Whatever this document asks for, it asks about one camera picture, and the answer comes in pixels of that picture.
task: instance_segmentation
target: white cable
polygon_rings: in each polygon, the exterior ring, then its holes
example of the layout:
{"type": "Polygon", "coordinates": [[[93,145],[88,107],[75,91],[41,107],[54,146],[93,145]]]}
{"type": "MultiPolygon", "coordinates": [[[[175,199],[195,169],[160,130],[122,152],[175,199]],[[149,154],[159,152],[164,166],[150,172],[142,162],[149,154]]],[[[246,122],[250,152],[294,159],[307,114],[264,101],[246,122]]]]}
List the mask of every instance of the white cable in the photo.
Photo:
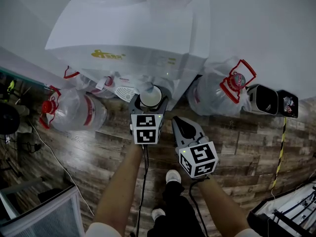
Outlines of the white cable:
{"type": "Polygon", "coordinates": [[[80,190],[79,190],[78,185],[75,183],[75,181],[74,181],[73,178],[71,177],[70,173],[63,167],[63,165],[61,164],[61,162],[57,159],[57,157],[56,157],[56,155],[54,154],[52,148],[51,148],[49,145],[47,145],[47,144],[42,140],[42,138],[41,138],[40,135],[39,135],[39,132],[38,132],[38,131],[36,130],[36,128],[33,126],[32,122],[31,122],[30,120],[29,120],[29,122],[30,122],[31,126],[33,127],[34,131],[36,132],[36,134],[38,135],[39,139],[44,143],[45,146],[47,146],[47,147],[50,149],[50,151],[51,151],[52,155],[55,157],[56,161],[57,161],[57,162],[59,163],[59,165],[64,169],[64,171],[66,171],[66,173],[69,175],[70,179],[72,180],[72,182],[74,183],[74,185],[77,187],[81,198],[83,199],[83,201],[85,202],[85,204],[88,206],[88,209],[89,209],[89,211],[91,212],[91,214],[94,216],[94,214],[93,214],[93,212],[92,212],[90,206],[88,205],[87,201],[83,198],[83,196],[82,196],[82,194],[81,194],[81,192],[80,192],[80,190]]]}

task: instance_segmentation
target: sneaker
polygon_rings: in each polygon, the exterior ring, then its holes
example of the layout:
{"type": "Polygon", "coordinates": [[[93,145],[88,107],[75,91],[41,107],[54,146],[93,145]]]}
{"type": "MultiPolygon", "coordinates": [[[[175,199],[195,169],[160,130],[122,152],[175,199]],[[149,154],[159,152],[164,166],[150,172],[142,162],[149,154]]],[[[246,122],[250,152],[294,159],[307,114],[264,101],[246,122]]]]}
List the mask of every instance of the sneaker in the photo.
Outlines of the sneaker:
{"type": "Polygon", "coordinates": [[[164,210],[159,208],[152,211],[152,218],[154,221],[156,221],[156,219],[160,216],[166,216],[166,213],[164,212],[164,210]]]}
{"type": "Polygon", "coordinates": [[[173,181],[181,183],[181,176],[177,170],[171,169],[166,174],[166,182],[169,183],[173,181]]]}

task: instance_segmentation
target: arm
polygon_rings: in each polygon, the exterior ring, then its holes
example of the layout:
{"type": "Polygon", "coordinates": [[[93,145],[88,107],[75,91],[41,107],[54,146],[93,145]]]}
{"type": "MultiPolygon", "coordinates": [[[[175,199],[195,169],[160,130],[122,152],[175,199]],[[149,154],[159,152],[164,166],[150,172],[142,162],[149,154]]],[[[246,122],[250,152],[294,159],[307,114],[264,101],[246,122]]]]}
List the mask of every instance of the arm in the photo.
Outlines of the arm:
{"type": "Polygon", "coordinates": [[[210,176],[198,184],[215,226],[223,237],[234,237],[249,225],[242,209],[210,176]]]}
{"type": "Polygon", "coordinates": [[[101,222],[116,229],[121,236],[125,234],[127,219],[133,203],[134,190],[142,148],[130,146],[129,153],[118,167],[100,199],[94,222],[101,222]]]}

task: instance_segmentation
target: water bottle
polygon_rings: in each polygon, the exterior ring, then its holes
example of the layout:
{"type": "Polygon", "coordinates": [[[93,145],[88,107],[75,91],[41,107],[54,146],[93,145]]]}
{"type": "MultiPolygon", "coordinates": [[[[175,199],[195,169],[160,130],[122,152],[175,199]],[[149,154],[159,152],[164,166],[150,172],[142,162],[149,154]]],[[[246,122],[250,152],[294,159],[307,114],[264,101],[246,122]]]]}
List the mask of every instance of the water bottle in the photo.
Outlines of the water bottle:
{"type": "Polygon", "coordinates": [[[103,125],[107,110],[97,99],[73,89],[58,90],[42,105],[42,115],[46,115],[47,123],[40,117],[41,124],[48,128],[53,125],[60,131],[98,130],[103,125]]]}
{"type": "Polygon", "coordinates": [[[227,61],[190,86],[187,97],[197,114],[235,116],[242,107],[251,109],[244,88],[256,78],[256,73],[244,60],[239,60],[232,69],[230,64],[227,61]]]}

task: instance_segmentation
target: black pants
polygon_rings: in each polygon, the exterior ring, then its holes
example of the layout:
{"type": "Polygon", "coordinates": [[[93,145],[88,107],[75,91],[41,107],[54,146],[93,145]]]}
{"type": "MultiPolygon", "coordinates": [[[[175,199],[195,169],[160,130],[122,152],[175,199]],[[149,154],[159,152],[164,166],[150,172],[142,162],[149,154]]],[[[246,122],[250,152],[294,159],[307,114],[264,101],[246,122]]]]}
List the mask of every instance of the black pants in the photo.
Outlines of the black pants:
{"type": "Polygon", "coordinates": [[[184,191],[178,182],[169,182],[163,192],[166,202],[166,216],[156,219],[154,228],[149,230],[147,237],[203,237],[201,226],[195,211],[188,200],[180,194],[184,191]]]}

